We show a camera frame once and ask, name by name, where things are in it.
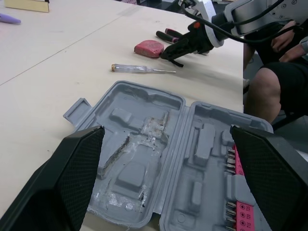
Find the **white table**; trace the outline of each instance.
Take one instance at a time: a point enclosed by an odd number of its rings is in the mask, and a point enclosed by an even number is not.
[[[0,56],[0,82],[4,83],[0,86],[0,216],[61,139],[72,132],[73,127],[62,115],[80,97],[95,105],[115,81],[168,90],[183,95],[188,105],[201,100],[239,112],[243,109],[242,44],[227,40],[207,57],[181,57],[178,61],[185,64],[183,69],[133,53],[139,42],[158,40],[157,30],[168,27],[185,33],[192,20],[184,15],[108,0],[53,0],[48,14],[0,11],[23,21],[19,26],[0,24],[0,45],[2,48],[5,42],[8,54],[6,58]],[[54,14],[61,19],[55,20]],[[44,25],[32,27],[43,21]],[[57,35],[51,37],[52,31],[63,32],[54,32]],[[148,65],[177,73],[111,73],[113,63]],[[116,230],[114,225],[87,214],[81,230],[102,230],[104,225],[110,226],[105,230]],[[143,230],[157,229],[154,220]]]

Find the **gray plastic tool case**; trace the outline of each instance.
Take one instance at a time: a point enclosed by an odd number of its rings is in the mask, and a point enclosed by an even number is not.
[[[224,231],[226,202],[240,201],[254,206],[255,230],[270,231],[244,177],[226,171],[230,125],[272,132],[265,120],[124,81],[64,117],[75,131],[105,127],[89,212],[131,228],[155,212],[162,231]]]

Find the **black shorts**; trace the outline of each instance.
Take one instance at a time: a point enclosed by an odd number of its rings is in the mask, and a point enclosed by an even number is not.
[[[258,32],[246,36],[257,40],[278,32],[283,26],[272,24]],[[273,71],[281,87],[280,104],[288,112],[308,112],[308,61],[299,58],[289,63],[280,63],[279,59],[292,47],[300,43],[306,34],[295,34],[293,41],[281,52],[275,53],[271,41],[252,47],[258,52],[264,66]]]

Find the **robotic arm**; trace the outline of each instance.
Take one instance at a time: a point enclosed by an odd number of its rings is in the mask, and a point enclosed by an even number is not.
[[[180,0],[186,16],[196,20],[188,26],[189,32],[170,45],[161,58],[182,66],[174,61],[188,53],[204,53],[223,45],[227,38],[244,43],[260,43],[273,39],[293,26],[259,41],[240,38],[264,26],[277,22],[294,20],[298,25],[308,19],[307,0],[237,0],[226,6],[221,14],[216,14],[211,0]]]

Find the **purple object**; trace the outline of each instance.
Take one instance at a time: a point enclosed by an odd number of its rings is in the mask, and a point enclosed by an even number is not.
[[[0,13],[0,22],[3,23],[14,23],[14,24],[20,24],[21,21],[17,18],[13,18],[11,16],[8,16],[6,14]]]

